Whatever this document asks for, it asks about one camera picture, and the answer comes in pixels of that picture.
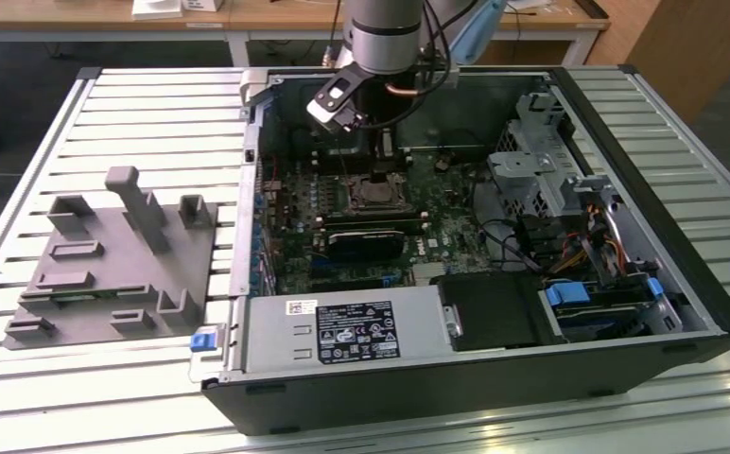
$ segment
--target green circuit board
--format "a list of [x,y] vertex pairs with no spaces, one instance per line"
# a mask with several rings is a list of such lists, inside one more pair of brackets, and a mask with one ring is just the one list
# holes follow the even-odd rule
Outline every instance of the green circuit board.
[[[415,152],[412,160],[413,166],[400,176],[404,198],[415,210],[428,213],[427,225],[423,235],[405,236],[400,257],[384,263],[335,265],[317,252],[323,233],[312,227],[312,220],[319,215],[333,216],[348,206],[344,178],[295,173],[283,179],[287,189],[280,199],[287,200],[275,203],[271,210],[276,218],[284,207],[291,212],[291,225],[272,235],[279,294],[332,291],[341,283],[345,289],[412,286],[412,266],[432,262],[440,263],[447,273],[489,269],[465,202],[471,176],[460,166],[435,172],[433,151]],[[276,219],[273,224],[279,223],[284,221]]]

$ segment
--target power supply label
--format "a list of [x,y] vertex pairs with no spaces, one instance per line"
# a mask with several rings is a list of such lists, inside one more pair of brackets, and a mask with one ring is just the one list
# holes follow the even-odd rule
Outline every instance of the power supply label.
[[317,357],[323,364],[399,358],[389,301],[317,306]]

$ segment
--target sheet metal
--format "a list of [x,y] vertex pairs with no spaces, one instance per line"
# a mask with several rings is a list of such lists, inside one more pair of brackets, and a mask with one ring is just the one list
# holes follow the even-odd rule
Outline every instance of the sheet metal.
[[[616,68],[571,72],[599,111],[616,115],[607,119],[624,150],[730,292],[730,175],[636,77]],[[237,107],[237,75],[228,68],[121,69],[77,83],[17,186],[13,213],[8,209],[0,219],[0,340],[51,232],[41,215],[53,196],[84,190],[93,206],[115,206],[99,172],[121,159],[148,169],[141,184],[161,203],[187,192],[221,204],[205,315],[219,321],[228,304],[243,123],[232,109],[221,118],[203,113],[193,123],[177,121],[172,111]],[[143,123],[143,114],[131,111],[147,110],[161,113]],[[132,125],[112,125],[108,115],[92,112],[115,112]],[[93,118],[99,129],[81,135],[77,128]],[[169,127],[191,134],[169,137]],[[0,452],[730,451],[730,353],[665,372],[624,395],[248,438],[188,380],[187,345],[187,338],[168,338],[16,352],[0,347]]]

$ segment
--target blue latch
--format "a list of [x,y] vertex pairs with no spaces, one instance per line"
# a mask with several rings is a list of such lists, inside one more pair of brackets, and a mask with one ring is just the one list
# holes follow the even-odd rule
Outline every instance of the blue latch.
[[659,283],[659,280],[656,280],[655,277],[649,277],[647,279],[647,287],[651,289],[653,299],[657,300],[659,297],[663,296],[663,293],[665,293],[665,291],[663,290],[663,285]]
[[216,333],[195,333],[191,336],[191,352],[216,350]]
[[551,306],[589,303],[589,294],[580,282],[556,282],[544,294]]

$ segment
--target black plastic cover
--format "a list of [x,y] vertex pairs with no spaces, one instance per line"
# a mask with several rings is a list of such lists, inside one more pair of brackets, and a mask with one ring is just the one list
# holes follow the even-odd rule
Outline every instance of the black plastic cover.
[[461,335],[452,338],[455,351],[556,343],[535,276],[485,271],[439,276],[432,283],[440,303],[457,313]]

